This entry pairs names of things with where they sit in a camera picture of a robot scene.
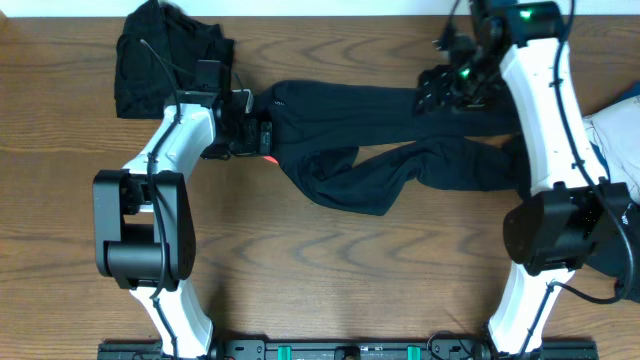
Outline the folded black shirt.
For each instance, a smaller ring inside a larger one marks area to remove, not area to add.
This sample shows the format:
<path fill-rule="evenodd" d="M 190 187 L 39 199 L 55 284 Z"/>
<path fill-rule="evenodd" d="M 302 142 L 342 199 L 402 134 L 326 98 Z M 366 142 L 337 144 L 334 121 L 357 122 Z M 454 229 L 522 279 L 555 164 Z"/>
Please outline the folded black shirt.
<path fill-rule="evenodd" d="M 123 119 L 161 119 L 175 89 L 197 90 L 196 66 L 215 60 L 230 67 L 235 41 L 165 1 L 151 0 L 129 14 L 116 44 L 114 100 Z"/>

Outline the black leggings with orange waistband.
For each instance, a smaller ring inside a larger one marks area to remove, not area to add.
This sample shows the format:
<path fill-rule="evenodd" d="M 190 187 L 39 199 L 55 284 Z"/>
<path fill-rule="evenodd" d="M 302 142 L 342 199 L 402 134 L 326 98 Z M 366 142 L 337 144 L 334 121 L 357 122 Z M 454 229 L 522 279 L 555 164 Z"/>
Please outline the black leggings with orange waistband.
<path fill-rule="evenodd" d="M 288 80 L 255 99 L 272 124 L 272 157 L 309 200 L 384 215 L 405 183 L 530 195 L 530 170 L 511 108 L 416 109 L 417 92 Z"/>

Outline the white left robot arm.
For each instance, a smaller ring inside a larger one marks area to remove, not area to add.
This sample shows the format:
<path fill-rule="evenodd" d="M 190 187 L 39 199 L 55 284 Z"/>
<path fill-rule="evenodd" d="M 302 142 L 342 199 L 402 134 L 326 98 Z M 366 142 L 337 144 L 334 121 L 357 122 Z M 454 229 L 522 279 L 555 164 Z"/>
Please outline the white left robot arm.
<path fill-rule="evenodd" d="M 119 170 L 93 180 L 96 266 L 146 310 L 156 341 L 106 341 L 100 359 L 216 359 L 214 322 L 190 279 L 196 234 L 186 184 L 200 159 L 266 155 L 271 125 L 249 118 L 253 95 L 231 69 L 200 60 L 195 87 L 174 89 L 161 125 Z"/>

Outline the blue garment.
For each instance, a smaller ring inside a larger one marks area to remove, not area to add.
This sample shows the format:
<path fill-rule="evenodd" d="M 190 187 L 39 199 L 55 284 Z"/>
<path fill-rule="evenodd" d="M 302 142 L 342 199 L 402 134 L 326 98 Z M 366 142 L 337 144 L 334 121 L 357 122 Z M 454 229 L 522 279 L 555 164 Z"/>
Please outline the blue garment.
<path fill-rule="evenodd" d="M 607 168 L 639 167 L 639 83 L 588 119 L 591 142 Z"/>

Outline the black garment with white logo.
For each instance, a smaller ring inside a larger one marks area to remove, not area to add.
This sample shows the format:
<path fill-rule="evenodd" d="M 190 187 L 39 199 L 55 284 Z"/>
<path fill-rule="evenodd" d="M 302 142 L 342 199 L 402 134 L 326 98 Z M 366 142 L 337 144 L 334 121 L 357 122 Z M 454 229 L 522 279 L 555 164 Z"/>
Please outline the black garment with white logo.
<path fill-rule="evenodd" d="M 631 202 L 622 215 L 621 224 L 629 240 L 636 261 L 634 280 L 626 300 L 639 302 L 639 205 Z M 616 279 L 616 287 L 621 287 L 627 277 L 628 254 L 623 240 L 616 235 L 611 240 L 600 244 L 596 252 L 591 255 L 587 264 L 594 270 Z"/>

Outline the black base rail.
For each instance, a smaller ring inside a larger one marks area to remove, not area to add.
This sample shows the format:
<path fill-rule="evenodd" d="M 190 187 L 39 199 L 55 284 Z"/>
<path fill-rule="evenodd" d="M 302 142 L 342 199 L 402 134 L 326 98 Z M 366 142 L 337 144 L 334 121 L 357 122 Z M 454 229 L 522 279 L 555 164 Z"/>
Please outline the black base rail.
<path fill-rule="evenodd" d="M 161 342 L 105 342 L 98 346 L 99 360 L 173 359 L 161 354 Z M 597 360 L 593 341 L 547 341 L 524 355 L 497 353 L 486 342 L 472 338 L 437 336 L 426 342 L 272 342 L 233 340 L 213 347 L 208 355 L 184 356 L 180 359 L 231 360 L 441 360 L 441 359 L 532 359 Z"/>

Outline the beige garment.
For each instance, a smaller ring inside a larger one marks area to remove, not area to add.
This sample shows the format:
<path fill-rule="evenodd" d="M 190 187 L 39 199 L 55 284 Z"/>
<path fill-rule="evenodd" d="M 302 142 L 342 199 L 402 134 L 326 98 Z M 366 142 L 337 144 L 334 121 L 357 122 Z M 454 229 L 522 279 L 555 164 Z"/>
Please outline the beige garment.
<path fill-rule="evenodd" d="M 639 96 L 583 118 L 589 141 L 612 183 L 627 185 L 639 203 Z"/>

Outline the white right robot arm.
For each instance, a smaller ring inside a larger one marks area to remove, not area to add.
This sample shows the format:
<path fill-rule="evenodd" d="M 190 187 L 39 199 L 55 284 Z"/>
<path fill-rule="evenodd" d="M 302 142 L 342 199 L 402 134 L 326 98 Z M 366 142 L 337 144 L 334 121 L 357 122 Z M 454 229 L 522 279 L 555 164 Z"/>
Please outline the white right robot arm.
<path fill-rule="evenodd" d="M 593 359 L 589 343 L 545 344 L 544 324 L 561 291 L 606 241 L 619 240 L 625 277 L 613 300 L 631 292 L 637 260 L 622 217 L 631 198 L 599 162 L 582 124 L 571 79 L 573 20 L 552 1 L 474 1 L 473 33 L 447 24 L 437 48 L 449 66 L 421 75 L 415 109 L 485 111 L 508 91 L 530 170 L 530 196 L 510 211 L 503 236 L 511 267 L 480 340 L 460 342 L 464 359 Z"/>

